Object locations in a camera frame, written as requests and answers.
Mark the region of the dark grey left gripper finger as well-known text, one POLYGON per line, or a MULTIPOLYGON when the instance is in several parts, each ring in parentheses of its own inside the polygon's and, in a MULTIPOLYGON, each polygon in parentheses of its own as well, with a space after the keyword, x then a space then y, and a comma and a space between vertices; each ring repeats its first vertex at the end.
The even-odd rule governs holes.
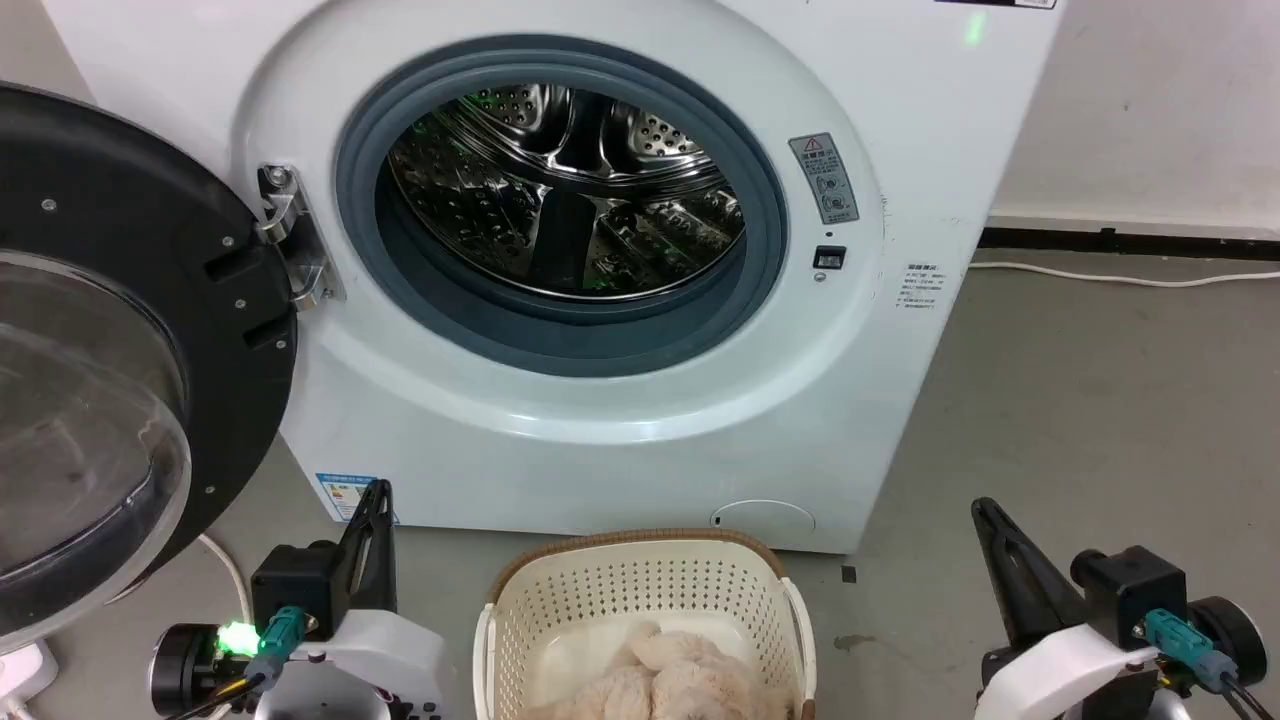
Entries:
POLYGON ((375 483, 367 483, 342 536, 343 562, 340 575, 346 592, 346 607, 357 605, 360 587, 371 551, 375 519, 375 483))
POLYGON ((375 479, 370 488, 372 534, 367 552, 367 600, 371 607, 398 610, 396 575, 396 512, 390 482, 375 479))

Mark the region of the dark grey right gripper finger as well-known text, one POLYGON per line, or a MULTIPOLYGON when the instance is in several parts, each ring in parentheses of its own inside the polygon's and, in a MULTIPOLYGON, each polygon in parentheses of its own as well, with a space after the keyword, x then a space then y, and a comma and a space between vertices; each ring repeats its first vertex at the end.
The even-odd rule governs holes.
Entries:
POLYGON ((1085 623, 1080 593, 998 502, 974 500, 972 519, 1011 650, 1085 623))

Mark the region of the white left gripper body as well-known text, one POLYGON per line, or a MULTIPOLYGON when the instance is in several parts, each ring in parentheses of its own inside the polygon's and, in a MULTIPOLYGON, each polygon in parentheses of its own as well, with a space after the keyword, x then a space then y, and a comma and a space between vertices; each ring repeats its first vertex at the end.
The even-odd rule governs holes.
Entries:
POLYGON ((248 623, 178 624, 150 664, 150 700, 166 719, 454 719, 444 641, 398 614, 356 609, 324 641, 307 638, 269 669, 248 623))

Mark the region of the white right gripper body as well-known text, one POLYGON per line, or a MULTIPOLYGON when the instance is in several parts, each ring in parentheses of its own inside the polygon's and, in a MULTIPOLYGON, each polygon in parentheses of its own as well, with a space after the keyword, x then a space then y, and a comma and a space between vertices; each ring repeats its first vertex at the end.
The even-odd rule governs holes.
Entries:
POLYGON ((1238 719, 1267 719, 1252 692, 1270 670, 1253 619, 1212 596, 1187 619, 1153 610, 1121 650, 1085 625, 1047 635, 1023 653, 992 653, 998 666, 975 702, 978 719, 1189 719, 1189 698, 1220 698, 1238 719))

